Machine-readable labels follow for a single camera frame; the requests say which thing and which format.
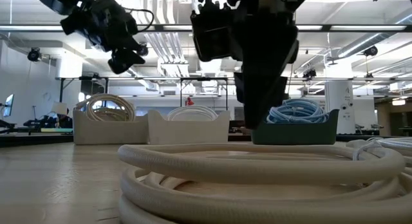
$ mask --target red object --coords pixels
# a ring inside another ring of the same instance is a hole
[[[188,97],[187,100],[185,101],[185,105],[186,106],[193,106],[194,102],[192,101],[192,99],[190,97]]]

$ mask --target fluorescent light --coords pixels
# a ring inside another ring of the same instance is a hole
[[[322,25],[297,25],[297,29],[301,31],[305,30],[321,30]]]
[[[404,25],[333,25],[330,30],[333,31],[356,31],[356,30],[388,30],[388,31],[401,31],[404,30]]]
[[[162,95],[137,95],[137,97],[162,97]]]
[[[125,78],[125,77],[115,77],[115,78],[109,78],[109,80],[133,80],[134,78]]]
[[[191,25],[165,25],[164,30],[192,30]]]
[[[2,32],[63,32],[60,25],[0,25]]]
[[[178,77],[144,77],[144,80],[180,80]]]
[[[406,104],[406,101],[403,100],[403,99],[392,101],[392,105],[394,105],[394,106],[402,106],[402,105],[405,105],[405,104]]]

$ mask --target ceiling light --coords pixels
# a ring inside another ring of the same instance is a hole
[[[163,26],[164,30],[187,30],[187,31],[192,31],[192,26],[191,25],[165,25]]]
[[[138,24],[137,25],[137,28],[139,29],[139,30],[142,30],[142,29],[144,29],[144,28],[147,28],[147,24]],[[154,24],[154,25],[151,25],[150,27],[148,27],[146,30],[145,30],[145,32],[147,32],[147,31],[155,31],[156,30],[156,25]]]
[[[63,32],[60,25],[0,25],[2,32]]]
[[[297,29],[299,29],[299,31],[321,30],[322,26],[321,25],[297,25]]]
[[[133,77],[131,78],[125,78],[125,77],[115,77],[115,78],[109,78],[109,80],[131,80],[134,79]]]
[[[387,30],[387,31],[401,31],[404,30],[406,26],[404,25],[333,25],[330,30],[333,31],[377,31],[377,30]]]
[[[394,105],[394,106],[402,106],[402,105],[405,105],[405,104],[406,104],[406,101],[404,99],[392,101],[392,105]]]
[[[155,77],[145,77],[145,78],[143,78],[143,79],[145,79],[145,80],[180,80],[180,78],[178,78],[178,77],[157,77],[157,78],[155,78]]]

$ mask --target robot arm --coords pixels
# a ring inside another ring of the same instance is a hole
[[[201,61],[232,57],[243,61],[235,73],[238,101],[244,104],[245,124],[255,129],[272,106],[281,105],[287,78],[281,76],[294,63],[299,50],[294,12],[304,0],[227,0],[220,9],[205,0],[191,21]]]
[[[115,0],[40,0],[61,15],[64,32],[77,32],[104,51],[112,51],[109,65],[123,73],[143,64],[147,47],[133,35],[136,21]],[[201,61],[232,57],[243,61],[235,74],[238,100],[245,106],[245,124],[255,129],[272,106],[282,103],[287,78],[281,74],[296,60],[299,49],[294,12],[304,0],[227,0],[220,9],[205,0],[200,14],[193,12],[193,37]]]
[[[103,51],[111,51],[108,64],[119,74],[134,64],[144,64],[148,53],[145,44],[133,36],[139,32],[132,15],[115,0],[39,0],[60,15],[66,35],[77,32]]]

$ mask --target wooden table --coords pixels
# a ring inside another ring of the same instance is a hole
[[[118,159],[118,148],[119,145],[74,144],[1,148],[0,223],[119,223],[120,174],[128,165]],[[215,196],[293,199],[327,196],[353,188],[188,183],[179,189]]]

